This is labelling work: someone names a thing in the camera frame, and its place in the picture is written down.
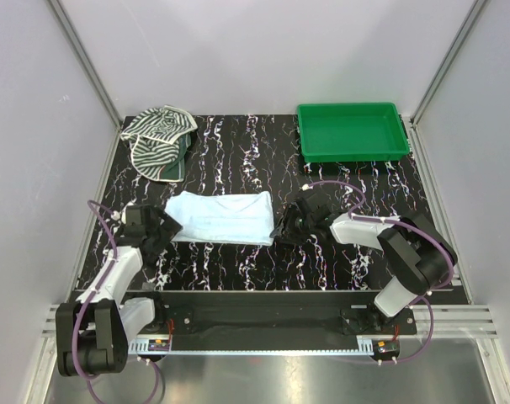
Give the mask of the light blue towel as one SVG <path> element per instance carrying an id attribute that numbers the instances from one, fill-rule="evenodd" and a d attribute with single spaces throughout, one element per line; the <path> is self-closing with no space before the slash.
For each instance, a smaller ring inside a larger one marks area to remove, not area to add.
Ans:
<path id="1" fill-rule="evenodd" d="M 170 198 L 165 212 L 182 226 L 175 242 L 271 246 L 274 213 L 271 195 L 201 196 L 183 191 Z"/>

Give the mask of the green white striped towel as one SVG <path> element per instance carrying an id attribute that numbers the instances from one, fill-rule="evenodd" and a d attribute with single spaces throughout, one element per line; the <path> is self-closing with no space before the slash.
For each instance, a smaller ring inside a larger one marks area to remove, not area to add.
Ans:
<path id="1" fill-rule="evenodd" d="M 191 134 L 197 129 L 189 112 L 165 105 L 139 113 L 120 132 L 120 139 L 128 143 L 130 163 L 142 177 L 180 183 L 185 178 Z"/>

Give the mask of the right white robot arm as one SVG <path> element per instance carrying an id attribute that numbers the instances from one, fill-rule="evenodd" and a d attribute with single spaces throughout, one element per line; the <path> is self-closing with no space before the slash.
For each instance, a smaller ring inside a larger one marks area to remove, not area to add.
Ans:
<path id="1" fill-rule="evenodd" d="M 355 210 L 360 205 L 347 212 L 332 211 L 319 204 L 306 185 L 285 208 L 270 237 L 300 245 L 311 236 L 321 236 L 337 244 L 383 252 L 392 271 L 391 280 L 365 308 L 344 309 L 340 314 L 345 334 L 383 334 L 396 327 L 398 316 L 411 303 L 451 282 L 458 257 L 424 215 L 359 215 Z"/>

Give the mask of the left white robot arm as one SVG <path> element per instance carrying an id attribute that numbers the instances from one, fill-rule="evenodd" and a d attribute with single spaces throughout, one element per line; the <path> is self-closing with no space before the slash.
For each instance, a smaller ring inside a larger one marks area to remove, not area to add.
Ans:
<path id="1" fill-rule="evenodd" d="M 56 309 L 57 369 L 65 377 L 92 380 L 124 369 L 129 343 L 145 328 L 160 332 L 167 313 L 148 297 L 127 300 L 132 279 L 155 264 L 182 225 L 153 205 L 129 204 L 120 211 L 90 200 L 110 243 L 104 265 L 74 301 Z"/>

